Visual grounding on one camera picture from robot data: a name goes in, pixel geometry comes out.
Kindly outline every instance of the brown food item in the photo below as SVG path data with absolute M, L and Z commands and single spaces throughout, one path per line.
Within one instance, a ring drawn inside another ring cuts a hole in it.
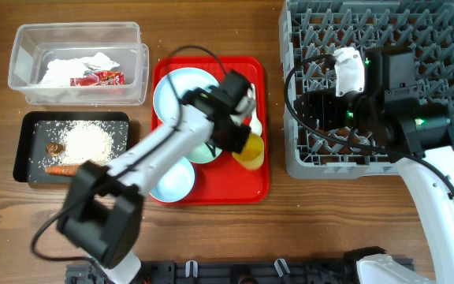
M 64 151 L 64 145 L 55 143 L 55 142 L 50 142 L 47 144 L 45 147 L 45 151 L 47 151 L 48 155 L 51 155 L 52 157 L 58 156 Z
M 45 173 L 72 177 L 76 174 L 76 171 L 78 170 L 79 167 L 80 165 L 48 166 L 45 168 Z

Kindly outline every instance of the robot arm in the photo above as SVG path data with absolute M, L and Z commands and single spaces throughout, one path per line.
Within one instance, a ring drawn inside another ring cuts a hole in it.
M 293 105 L 296 116 L 306 118 L 302 123 L 325 131 L 345 126 L 371 131 L 378 144 L 392 153 L 421 157 L 454 187 L 454 126 L 447 106 L 439 103 L 420 106 L 412 50 L 401 47 L 367 50 L 364 65 L 360 53 L 346 47 L 336 50 L 326 64 L 336 71 L 335 90 L 308 92 L 297 98 Z M 421 163 L 396 155 L 389 154 L 389 157 L 396 163 L 415 201 L 437 283 L 454 283 L 451 189 Z M 357 259 L 356 281 L 362 284 L 433 282 L 400 266 L 386 254 Z
M 59 218 L 58 231 L 97 260 L 114 283 L 130 283 L 140 269 L 131 247 L 139 236 L 143 198 L 178 159 L 202 143 L 242 151 L 250 127 L 232 116 L 242 121 L 255 108 L 246 96 L 249 88 L 250 82 L 232 71 L 210 92 L 185 93 L 180 121 L 165 122 L 106 166 L 86 162 L 70 185 L 63 207 L 75 205 Z M 113 209 L 95 200 L 96 193 L 113 196 Z M 89 198 L 79 202 L 82 196 Z
M 424 159 L 449 177 L 454 185 L 454 150 L 451 147 L 425 151 Z M 400 266 L 386 254 L 377 254 L 357 261 L 359 283 L 454 283 L 454 200 L 441 179 L 423 165 L 401 159 L 396 166 L 422 221 L 436 281 Z

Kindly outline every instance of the orange carrot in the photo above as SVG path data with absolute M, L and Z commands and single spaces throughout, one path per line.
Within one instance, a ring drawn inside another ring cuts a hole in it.
M 45 173 L 72 177 L 76 174 L 76 171 L 78 170 L 79 167 L 80 165 L 48 166 L 45 168 Z

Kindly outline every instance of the small bowl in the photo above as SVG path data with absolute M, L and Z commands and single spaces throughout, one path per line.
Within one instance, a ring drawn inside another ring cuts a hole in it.
M 181 158 L 162 176 L 150 191 L 150 195 L 160 202 L 177 202 L 190 193 L 194 181 L 195 172 L 192 164 L 186 158 Z
M 185 156 L 190 162 L 197 164 L 205 164 L 212 162 L 221 154 L 220 148 L 215 148 L 215 157 L 211 154 L 211 150 L 203 143 L 201 146 L 192 150 L 188 155 Z

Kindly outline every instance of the white tissue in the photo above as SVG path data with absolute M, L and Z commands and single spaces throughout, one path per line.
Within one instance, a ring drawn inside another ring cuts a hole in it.
M 118 66 L 120 64 L 111 61 L 102 52 L 98 52 L 93 57 L 55 59 L 48 63 L 48 70 L 38 85 L 48 88 L 68 87 L 71 84 L 71 78 L 83 78 L 87 71 L 110 71 Z

